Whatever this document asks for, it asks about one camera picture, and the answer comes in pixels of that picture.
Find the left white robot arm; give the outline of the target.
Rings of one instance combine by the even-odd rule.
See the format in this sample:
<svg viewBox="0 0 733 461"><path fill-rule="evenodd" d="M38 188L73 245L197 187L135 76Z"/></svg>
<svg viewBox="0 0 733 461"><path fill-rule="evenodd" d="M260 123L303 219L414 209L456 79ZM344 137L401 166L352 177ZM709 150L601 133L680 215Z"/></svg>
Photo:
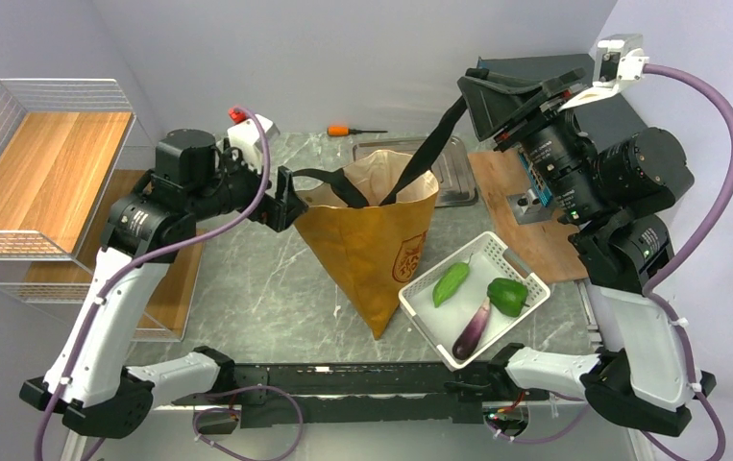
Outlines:
<svg viewBox="0 0 733 461"><path fill-rule="evenodd" d="M178 253L202 241L200 222L235 213L283 231L304 212L286 168L278 171L275 195L267 194L263 161L277 133L245 122L223 139L179 129L158 143L154 167L111 206L73 331L49 371L23 383L23 401L61 415L80 435L121 439L158 406L199 394L220 403L232 395L234 363L212 348L144 367L127 367L123 358Z"/></svg>

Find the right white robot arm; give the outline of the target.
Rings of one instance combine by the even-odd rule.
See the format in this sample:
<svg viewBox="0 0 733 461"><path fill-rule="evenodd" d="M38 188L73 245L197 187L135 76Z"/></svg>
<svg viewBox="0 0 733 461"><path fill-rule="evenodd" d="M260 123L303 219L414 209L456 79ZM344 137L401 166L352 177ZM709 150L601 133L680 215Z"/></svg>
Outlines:
<svg viewBox="0 0 733 461"><path fill-rule="evenodd" d="M695 386L710 392L716 380L688 370L672 320L644 290L674 255L659 212L694 177L680 142L659 128L598 150L566 108L582 77L575 69L532 81L471 68L457 84L478 138L517 148L551 192L560 222L576 226L570 243L613 306L623 347L574 356L512 343L489 362L488 385L501 399L539 389L585 400L615 425L677 436L691 419Z"/></svg>

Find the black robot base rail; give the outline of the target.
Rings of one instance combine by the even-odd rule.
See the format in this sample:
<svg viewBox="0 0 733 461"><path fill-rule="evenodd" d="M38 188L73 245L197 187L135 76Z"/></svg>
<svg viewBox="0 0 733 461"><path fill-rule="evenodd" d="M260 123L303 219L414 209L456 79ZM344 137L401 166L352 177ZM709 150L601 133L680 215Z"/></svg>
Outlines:
<svg viewBox="0 0 733 461"><path fill-rule="evenodd" d="M452 372L434 362L241 364L238 397L215 391L175 400L177 406L232 407L244 428L294 424L448 421L480 424L488 412L544 401L544 391L504 384L480 361Z"/></svg>

